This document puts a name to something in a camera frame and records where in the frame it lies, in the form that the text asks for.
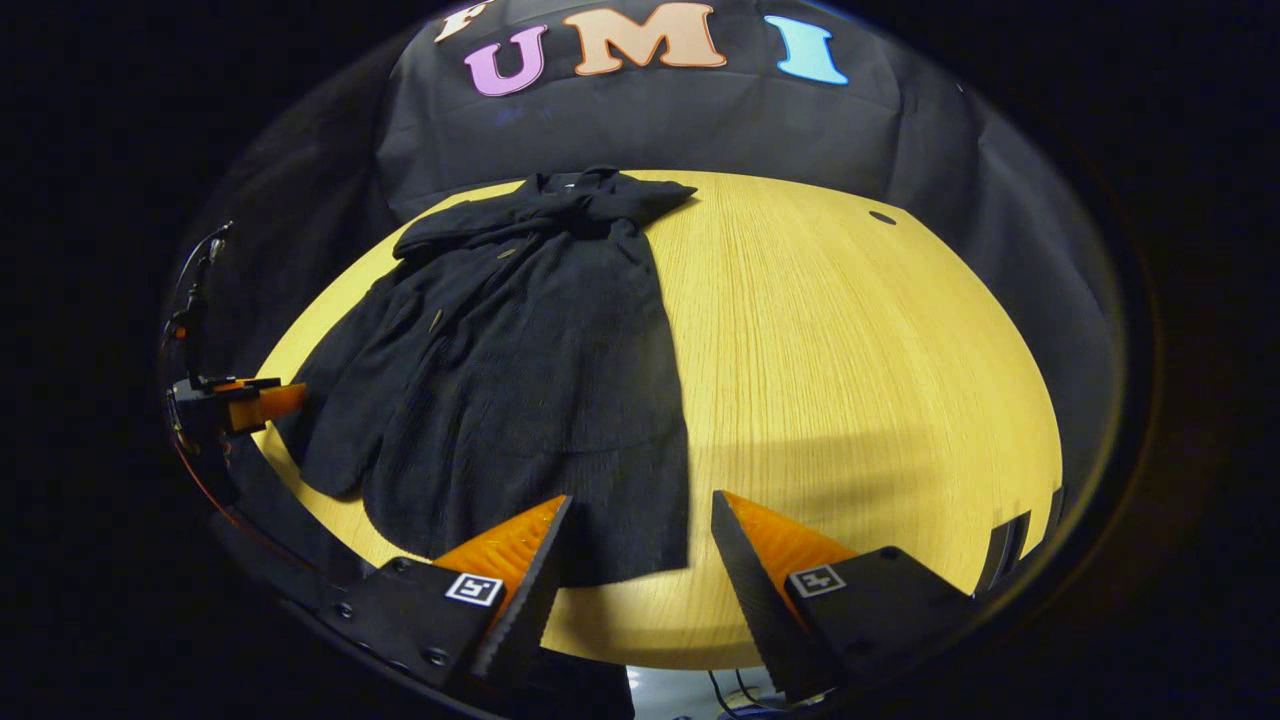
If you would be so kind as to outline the black backdrop cloth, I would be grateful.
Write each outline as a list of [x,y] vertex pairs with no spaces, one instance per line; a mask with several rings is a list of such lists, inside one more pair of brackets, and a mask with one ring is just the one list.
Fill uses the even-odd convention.
[[814,184],[911,213],[1021,332],[1062,475],[1101,460],[1123,370],[1102,232],[1051,156],[928,56],[804,0],[489,0],[415,23],[287,108],[192,240],[232,222],[207,363],[259,366],[355,259],[462,190],[612,165]]

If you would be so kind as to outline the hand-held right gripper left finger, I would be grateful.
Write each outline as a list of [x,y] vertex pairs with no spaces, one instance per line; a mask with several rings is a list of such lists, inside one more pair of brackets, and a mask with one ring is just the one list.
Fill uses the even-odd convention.
[[524,680],[561,587],[559,495],[431,562],[398,556],[320,607],[337,639],[392,673],[454,697]]

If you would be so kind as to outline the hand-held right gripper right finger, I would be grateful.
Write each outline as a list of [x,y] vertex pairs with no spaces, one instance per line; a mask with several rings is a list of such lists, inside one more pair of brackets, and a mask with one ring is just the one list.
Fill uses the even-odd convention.
[[791,701],[884,684],[977,610],[900,547],[859,553],[727,491],[713,493],[710,530],[756,652]]

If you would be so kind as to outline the black button shirt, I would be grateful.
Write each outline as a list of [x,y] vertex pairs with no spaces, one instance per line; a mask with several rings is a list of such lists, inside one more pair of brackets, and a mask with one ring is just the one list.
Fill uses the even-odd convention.
[[646,236],[696,188],[609,167],[421,217],[316,343],[276,430],[302,480],[356,493],[425,559],[567,495],[563,583],[689,562],[689,439]]

